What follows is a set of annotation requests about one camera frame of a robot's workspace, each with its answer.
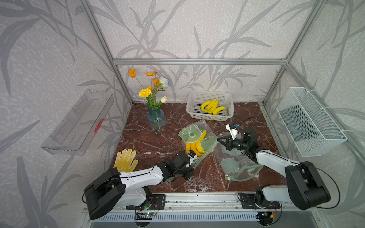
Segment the zip-top bag with bananas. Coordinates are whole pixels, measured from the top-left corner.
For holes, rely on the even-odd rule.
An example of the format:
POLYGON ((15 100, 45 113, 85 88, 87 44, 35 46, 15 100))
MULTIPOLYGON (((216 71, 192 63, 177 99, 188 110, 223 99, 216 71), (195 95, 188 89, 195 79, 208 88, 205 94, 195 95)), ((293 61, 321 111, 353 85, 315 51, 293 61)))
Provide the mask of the zip-top bag with bananas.
POLYGON ((194 162, 194 168, 196 168, 210 153, 214 151, 214 148, 217 145, 217 136, 213 133, 205 120, 200 120, 190 124, 178 133, 178 136, 182 139, 183 147, 185 148, 186 143, 197 142, 204 130, 207 132, 205 138, 201 141, 201 147, 205 150, 205 153, 200 157, 197 157, 194 162))
MULTIPOLYGON (((230 133, 221 133, 220 137, 229 137, 230 133)), ((244 182, 254 178, 263 168, 251 159, 247 155, 242 154, 240 151, 233 149, 228 151, 225 145, 217 143, 214 149, 218 162, 225 173, 225 178, 228 181, 244 182)))

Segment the yellow banana taken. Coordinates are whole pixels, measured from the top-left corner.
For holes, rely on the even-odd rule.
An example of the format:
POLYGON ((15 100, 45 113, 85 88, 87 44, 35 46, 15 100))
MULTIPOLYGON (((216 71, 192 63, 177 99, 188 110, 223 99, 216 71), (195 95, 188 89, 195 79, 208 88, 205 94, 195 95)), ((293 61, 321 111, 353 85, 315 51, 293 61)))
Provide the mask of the yellow banana taken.
POLYGON ((224 111, 225 109, 226 107, 224 106, 218 107, 213 111, 213 115, 217 115, 220 111, 224 111))
POLYGON ((204 102, 202 105, 201 105, 201 110, 203 112, 208 112, 212 107, 213 105, 215 104, 216 100, 212 100, 212 101, 207 101, 207 102, 204 102))

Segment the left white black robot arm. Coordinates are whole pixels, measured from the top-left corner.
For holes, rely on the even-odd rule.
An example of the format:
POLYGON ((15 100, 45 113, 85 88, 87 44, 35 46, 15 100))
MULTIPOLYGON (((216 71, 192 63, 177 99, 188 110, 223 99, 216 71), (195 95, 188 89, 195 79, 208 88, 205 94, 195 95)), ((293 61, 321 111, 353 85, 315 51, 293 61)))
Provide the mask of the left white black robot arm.
POLYGON ((129 173, 119 172, 117 168, 107 170, 84 189, 89 218, 98 219, 114 208, 135 210, 149 207, 153 201, 149 186, 170 183, 180 177, 189 180, 197 158, 194 151, 185 151, 173 160, 145 170, 129 173))

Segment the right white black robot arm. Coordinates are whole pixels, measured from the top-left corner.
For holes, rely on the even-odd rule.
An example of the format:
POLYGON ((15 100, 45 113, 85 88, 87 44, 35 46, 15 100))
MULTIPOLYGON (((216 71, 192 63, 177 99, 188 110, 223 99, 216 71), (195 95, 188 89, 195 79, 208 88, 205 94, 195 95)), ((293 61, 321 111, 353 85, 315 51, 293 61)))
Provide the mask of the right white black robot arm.
POLYGON ((238 194, 243 204, 255 204, 258 208, 266 208, 275 202, 295 205, 300 210, 320 209, 322 204, 331 200, 331 195, 319 172, 311 162, 289 160, 266 150, 257 143, 255 129, 239 133, 236 124, 226 125, 227 133, 218 137, 223 151, 236 150, 250 161, 266 166, 286 178, 285 186, 266 185, 256 189, 255 194, 238 194))

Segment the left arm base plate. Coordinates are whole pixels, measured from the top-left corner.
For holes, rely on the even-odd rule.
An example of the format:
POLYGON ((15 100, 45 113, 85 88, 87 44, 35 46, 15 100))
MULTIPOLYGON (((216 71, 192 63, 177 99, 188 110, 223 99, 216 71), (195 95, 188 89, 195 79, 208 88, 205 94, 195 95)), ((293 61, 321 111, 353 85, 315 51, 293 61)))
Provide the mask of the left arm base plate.
POLYGON ((148 197, 140 206, 127 205, 127 210, 164 210, 166 203, 165 194, 153 194, 152 197, 148 197))

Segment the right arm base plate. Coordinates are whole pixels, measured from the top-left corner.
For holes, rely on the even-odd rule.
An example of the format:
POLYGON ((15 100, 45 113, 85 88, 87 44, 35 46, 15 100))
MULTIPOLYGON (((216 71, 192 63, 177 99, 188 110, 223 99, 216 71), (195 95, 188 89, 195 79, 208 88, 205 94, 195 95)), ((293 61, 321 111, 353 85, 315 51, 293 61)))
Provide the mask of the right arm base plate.
POLYGON ((268 209, 276 210, 276 205, 273 202, 267 201, 262 192, 243 193, 237 195, 243 209, 268 209))

